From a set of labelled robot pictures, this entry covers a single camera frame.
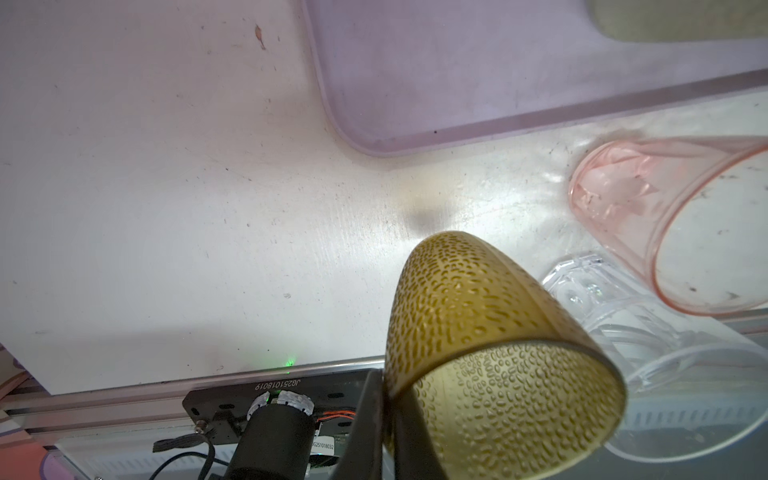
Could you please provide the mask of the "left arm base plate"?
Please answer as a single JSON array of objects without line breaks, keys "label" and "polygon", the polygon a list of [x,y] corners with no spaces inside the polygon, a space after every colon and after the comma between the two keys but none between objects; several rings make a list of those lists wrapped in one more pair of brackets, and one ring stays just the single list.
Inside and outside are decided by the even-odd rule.
[{"label": "left arm base plate", "polygon": [[351,432],[368,373],[364,369],[194,390],[182,406],[195,424],[205,424],[215,445],[229,445],[241,439],[256,409],[292,392],[312,403],[312,418],[321,436],[342,437]]}]

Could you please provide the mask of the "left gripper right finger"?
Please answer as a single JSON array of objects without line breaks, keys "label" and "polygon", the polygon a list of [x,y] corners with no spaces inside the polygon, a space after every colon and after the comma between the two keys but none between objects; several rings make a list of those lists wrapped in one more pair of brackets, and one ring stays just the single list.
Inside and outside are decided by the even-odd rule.
[{"label": "left gripper right finger", "polygon": [[445,480],[413,389],[404,391],[391,409],[395,478]]}]

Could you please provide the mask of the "pale green large cup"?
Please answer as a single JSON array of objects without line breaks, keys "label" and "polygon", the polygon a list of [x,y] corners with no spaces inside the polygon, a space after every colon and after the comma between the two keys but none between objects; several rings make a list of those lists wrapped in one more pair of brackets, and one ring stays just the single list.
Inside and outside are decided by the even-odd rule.
[{"label": "pale green large cup", "polygon": [[588,1],[604,36],[622,42],[670,43],[761,39],[766,0]]}]

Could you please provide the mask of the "amber cup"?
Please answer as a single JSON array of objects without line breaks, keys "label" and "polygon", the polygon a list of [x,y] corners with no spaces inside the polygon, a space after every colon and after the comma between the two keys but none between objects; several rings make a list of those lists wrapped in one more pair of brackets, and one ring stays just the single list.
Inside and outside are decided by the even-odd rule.
[{"label": "amber cup", "polygon": [[417,396],[446,479],[544,479],[598,450],[628,402],[601,347],[524,269],[471,234],[420,242],[391,309],[389,400]]}]

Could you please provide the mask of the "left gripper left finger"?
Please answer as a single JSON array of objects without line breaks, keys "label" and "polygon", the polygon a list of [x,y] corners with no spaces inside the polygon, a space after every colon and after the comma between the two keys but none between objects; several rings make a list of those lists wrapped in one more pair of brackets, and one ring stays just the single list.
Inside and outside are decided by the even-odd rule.
[{"label": "left gripper left finger", "polygon": [[381,370],[368,372],[347,447],[332,480],[382,478],[384,387]]}]

